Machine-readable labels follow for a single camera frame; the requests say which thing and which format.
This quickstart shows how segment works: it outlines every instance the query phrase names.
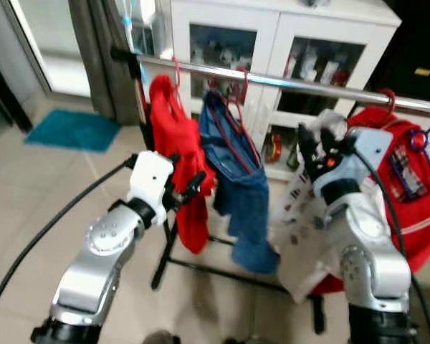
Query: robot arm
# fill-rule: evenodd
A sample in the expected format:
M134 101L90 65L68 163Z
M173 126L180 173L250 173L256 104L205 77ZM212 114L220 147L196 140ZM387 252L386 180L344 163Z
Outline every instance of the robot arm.
M327 230L340 258L352 343L411 343L411 271L391 241L388 224L360 192L359 185L369 172L353 154L357 150L377 168L391 134L355 128L337 142L324 128L322 158L317 157L310 131L300 126L298 135L315 195L328 205Z
M173 161L155 152L139 154L130 177L128 201L117 201L91 225L82 251L67 268L54 295L49 317L32 333L39 344L95 344L120 281L120 271L133 254L135 243L166 213L199 192L205 173L197 174L186 191L176 193L171 183Z

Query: metal rail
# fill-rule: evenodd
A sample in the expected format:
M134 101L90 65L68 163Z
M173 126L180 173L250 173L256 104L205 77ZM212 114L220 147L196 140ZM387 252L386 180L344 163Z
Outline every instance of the metal rail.
M175 68L175 63L168 59L159 59L156 57L137 54L136 57L144 64L152 64L163 67ZM180 70L195 74L208 75L212 77L226 78L231 80L244 80L243 72L237 70L228 70L226 68L212 67L201 64L192 64L179 62ZM318 82L306 82L297 79L281 79L279 77L270 77L248 73L247 79L260 85L278 87L282 90L291 90L297 93L308 95L321 95L324 97L345 98L356 100L357 102L375 105L388 105L390 98L387 95L376 92L367 92L353 88L325 86ZM413 110L415 112L430 114L430 102L425 100L411 99L406 97L396 98L396 107L404 110Z

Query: white cabinet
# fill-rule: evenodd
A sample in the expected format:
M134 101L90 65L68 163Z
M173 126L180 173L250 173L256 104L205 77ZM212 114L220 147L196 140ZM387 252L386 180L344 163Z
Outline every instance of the white cabinet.
M186 0L173 0L171 9L173 49L177 59L266 73L279 12ZM233 86L226 80L208 80L181 73L180 94L188 114L200 113L203 93L209 83L224 94ZM245 107L257 109L261 94L261 86L250 85Z
M177 59L226 68L363 89L399 18L381 0L330 0L316 9L300 0L171 0ZM223 93L226 80L183 74L181 97L188 113L199 113L204 90ZM325 108L347 115L349 100L282 92L250 85L244 109L247 128L263 153L264 142L282 146L267 175L288 179L295 128Z

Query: clothes drying rack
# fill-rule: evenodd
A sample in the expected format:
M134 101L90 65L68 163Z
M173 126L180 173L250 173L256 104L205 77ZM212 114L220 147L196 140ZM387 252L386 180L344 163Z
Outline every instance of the clothes drying rack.
M147 149L154 149L153 144L153 133L151 130L151 123L147 118L149 118L150 107L145 104L145 97L143 94L143 86L141 84L141 73L139 62L147 65L158 65L161 67L176 68L176 63L168 59L159 59L156 57L136 54L130 51L116 49L112 47L111 57L119 62L126 62L129 66L130 76L138 81L138 90L141 92L139 97L139 111L140 111L140 128L142 130L143 138ZM184 72L190 72L194 74L206 75L209 77L216 77L220 79L238 80L253 82L260 85L278 87L282 90L289 90L298 93L305 93L308 95L319 95L324 97L334 97L334 98L345 98L349 100L355 100L360 104L375 104L381 106L392 105L393 102L396 108L408 110L409 112L421 113L425 116L430 116L430 102L425 100L416 100L407 97L396 97L395 100L391 99L389 96L383 93L377 92L367 92L362 90L350 89L345 87L336 86L326 86L321 85L316 82L305 82L301 80L286 80L279 77L270 77L267 75L260 75L254 73L244 73L236 70L228 70L220 67L211 67L200 64L192 64L187 62L178 62L178 68ZM202 264L196 264L191 262L185 262L181 259L176 259L172 257L173 246L176 241L178 229L176 222L170 228L168 222L166 221L163 225L164 233L166 235L166 245L164 246L163 253L159 260L158 268L151 281L151 289L156 290L163 278L163 274L166 270L168 263L173 263L180 265L182 267L188 267L200 272L206 272L209 274L216 274L222 277L228 277L233 280L238 280L241 282L247 282L252 285L266 287L272 290L280 292L288 292L285 288L275 285L273 283L263 282L261 280L255 279L253 277L239 276L231 272L223 271L213 267L208 267ZM220 239L215 236L210 236L209 241L218 244L234 245L225 239ZM321 295L310 295L308 297L312 302L313 308L313 322L314 331L317 334L321 334L325 331L325 314L323 312L323 297Z

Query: clothing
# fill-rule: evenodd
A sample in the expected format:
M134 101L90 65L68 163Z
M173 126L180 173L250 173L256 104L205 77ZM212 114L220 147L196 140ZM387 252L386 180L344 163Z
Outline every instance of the clothing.
M199 253L209 240L207 228L207 207L205 196L215 187L215 173L206 163L204 151L200 146L198 123L186 117L175 98L171 78L159 75L150 86L151 123L156 150L170 156L180 154L180 161L172 182L177 191L185 191L188 182L201 171L206 178L201 191L176 214L178 234L182 244L193 253Z
M381 189L369 178L360 189L386 222ZM334 233L325 228L326 208L323 198L314 196L302 203L295 210L296 221L287 226L287 241L282 242L279 280L297 303L303 302L309 294L317 294L315 288L320 285L341 287L339 254L333 247ZM327 276L337 283L327 285L328 282L324 282ZM323 292L332 291L337 290L330 288Z
M330 128L338 140L342 139L347 131L345 117L332 110L323 110L309 126L314 133L315 140L320 141L321 127ZM316 148L317 154L324 154L322 145ZM296 222L301 216L303 207L314 199L312 183L307 176L301 155L298 156L300 165L293 173L293 177L285 188L282 197L274 203L271 225L274 231L269 239L274 248L280 254L282 245L289 244L290 224Z
M231 214L228 233L238 238L233 260L251 272L275 272L278 257L267 242L266 175L242 122L232 117L216 91L204 98L199 130L219 180L214 208L222 216Z
M430 256L430 160L425 152L413 150L411 145L411 134L422 128L376 107L367 107L348 124L381 128L393 134L378 173L398 215L409 265L415 272ZM393 228L388 211L387 219ZM398 247L394 231L392 238Z

